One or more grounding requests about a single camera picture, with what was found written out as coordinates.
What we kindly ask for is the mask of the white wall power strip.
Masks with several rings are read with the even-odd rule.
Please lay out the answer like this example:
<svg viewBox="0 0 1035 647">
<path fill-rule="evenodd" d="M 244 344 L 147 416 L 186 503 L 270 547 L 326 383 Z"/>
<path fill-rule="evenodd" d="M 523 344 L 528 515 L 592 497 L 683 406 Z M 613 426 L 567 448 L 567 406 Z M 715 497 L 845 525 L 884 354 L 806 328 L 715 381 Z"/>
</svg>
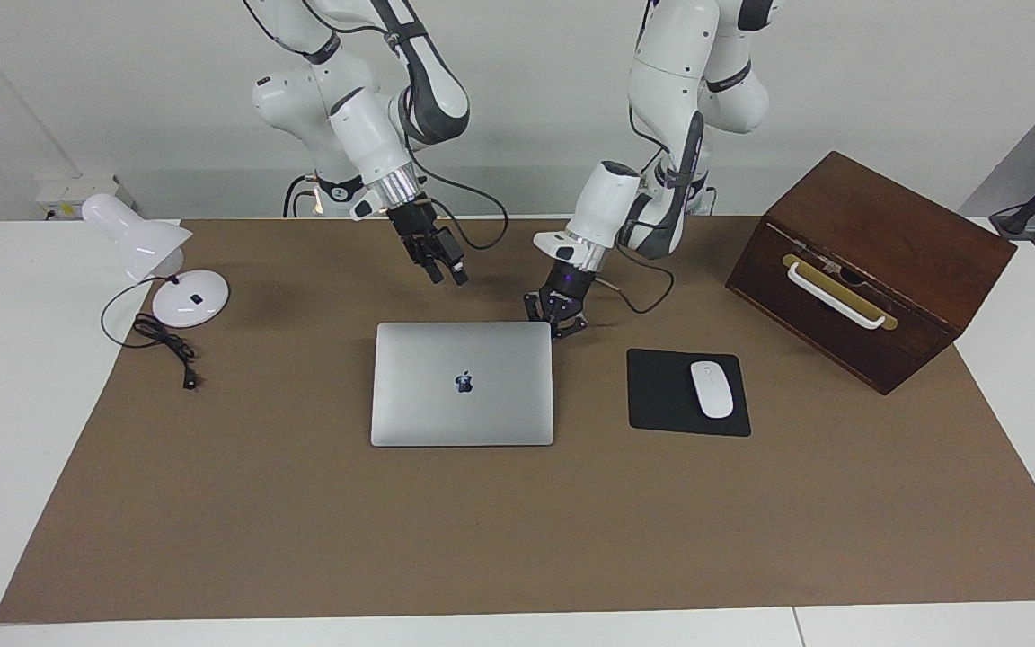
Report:
<svg viewBox="0 0 1035 647">
<path fill-rule="evenodd" d="M 45 220 L 82 220 L 84 201 L 94 195 L 111 195 L 128 208 L 137 208 L 130 193 L 114 175 L 40 180 L 40 192 L 34 200 Z"/>
</svg>

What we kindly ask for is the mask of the dark wooden box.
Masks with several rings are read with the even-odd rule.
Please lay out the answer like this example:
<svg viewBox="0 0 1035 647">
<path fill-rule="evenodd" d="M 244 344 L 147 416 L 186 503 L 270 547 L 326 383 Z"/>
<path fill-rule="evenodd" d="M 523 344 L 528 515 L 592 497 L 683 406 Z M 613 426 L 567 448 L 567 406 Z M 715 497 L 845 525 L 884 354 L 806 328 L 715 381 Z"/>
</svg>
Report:
<svg viewBox="0 0 1035 647">
<path fill-rule="evenodd" d="M 764 213 L 727 288 L 871 387 L 897 386 L 950 347 L 1014 255 L 1006 238 L 838 152 Z M 798 270 L 867 318 L 863 329 L 787 278 Z"/>
</svg>

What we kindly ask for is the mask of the silver laptop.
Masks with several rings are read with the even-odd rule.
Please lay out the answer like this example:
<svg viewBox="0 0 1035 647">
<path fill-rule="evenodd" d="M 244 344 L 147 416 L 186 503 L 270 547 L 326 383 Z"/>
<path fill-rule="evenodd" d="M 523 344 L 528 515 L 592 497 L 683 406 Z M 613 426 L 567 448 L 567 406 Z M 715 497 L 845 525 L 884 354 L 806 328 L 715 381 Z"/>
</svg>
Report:
<svg viewBox="0 0 1035 647">
<path fill-rule="evenodd" d="M 552 445 L 549 324 L 380 323 L 369 442 L 378 448 Z"/>
</svg>

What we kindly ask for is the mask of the white computer mouse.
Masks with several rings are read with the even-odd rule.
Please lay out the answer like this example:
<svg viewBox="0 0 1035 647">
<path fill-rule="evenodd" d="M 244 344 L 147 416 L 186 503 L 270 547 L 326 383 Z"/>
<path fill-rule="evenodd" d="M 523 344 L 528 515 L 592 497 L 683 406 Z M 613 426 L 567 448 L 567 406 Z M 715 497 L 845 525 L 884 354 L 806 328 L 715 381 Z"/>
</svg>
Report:
<svg viewBox="0 0 1035 647">
<path fill-rule="evenodd" d="M 724 367 L 713 360 L 696 361 L 690 365 L 694 398 L 705 417 L 722 421 L 734 413 L 734 394 Z"/>
</svg>

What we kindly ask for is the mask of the black mouse pad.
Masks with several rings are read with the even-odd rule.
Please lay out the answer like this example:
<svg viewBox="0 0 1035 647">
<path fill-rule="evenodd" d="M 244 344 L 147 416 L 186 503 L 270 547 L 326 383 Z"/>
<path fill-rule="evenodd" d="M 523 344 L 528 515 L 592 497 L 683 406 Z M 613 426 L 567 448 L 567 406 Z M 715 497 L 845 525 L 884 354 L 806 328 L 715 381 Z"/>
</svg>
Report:
<svg viewBox="0 0 1035 647">
<path fill-rule="evenodd" d="M 722 421 L 705 417 L 694 398 L 689 367 L 701 360 L 722 364 L 730 377 L 734 410 Z M 681 431 L 703 437 L 746 438 L 752 434 L 742 367 L 735 355 L 629 349 L 627 398 L 629 422 L 634 429 Z"/>
</svg>

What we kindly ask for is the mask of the brown table mat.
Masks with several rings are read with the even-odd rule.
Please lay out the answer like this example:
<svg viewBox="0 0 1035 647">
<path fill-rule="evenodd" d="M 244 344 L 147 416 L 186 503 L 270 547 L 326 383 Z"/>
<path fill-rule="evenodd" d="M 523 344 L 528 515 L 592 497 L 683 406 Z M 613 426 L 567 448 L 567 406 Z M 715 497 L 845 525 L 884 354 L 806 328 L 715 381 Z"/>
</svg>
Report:
<svg viewBox="0 0 1035 647">
<path fill-rule="evenodd" d="M 653 315 L 598 291 L 553 348 L 545 448 L 374 448 L 382 321 L 518 320 L 518 222 L 431 286 L 386 222 L 193 220 L 229 306 L 204 378 L 123 350 L 0 623 L 1035 599 L 1035 483 L 946 350 L 887 396 L 732 295 L 744 217 L 699 220 Z M 735 355 L 752 434 L 630 427 L 627 351 Z"/>
</svg>

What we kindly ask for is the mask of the white desk lamp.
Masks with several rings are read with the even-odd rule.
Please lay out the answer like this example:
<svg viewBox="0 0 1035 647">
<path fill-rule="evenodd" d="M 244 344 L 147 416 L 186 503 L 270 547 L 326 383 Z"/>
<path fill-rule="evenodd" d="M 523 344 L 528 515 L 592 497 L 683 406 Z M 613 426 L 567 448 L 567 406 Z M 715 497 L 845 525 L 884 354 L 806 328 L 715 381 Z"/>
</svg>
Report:
<svg viewBox="0 0 1035 647">
<path fill-rule="evenodd" d="M 164 220 L 142 218 L 118 197 L 98 193 L 84 200 L 82 216 L 118 247 L 120 266 L 132 282 L 162 280 L 151 304 L 164 326 L 201 326 L 225 310 L 230 287 L 212 270 L 183 270 L 183 246 L 193 233 Z"/>
</svg>

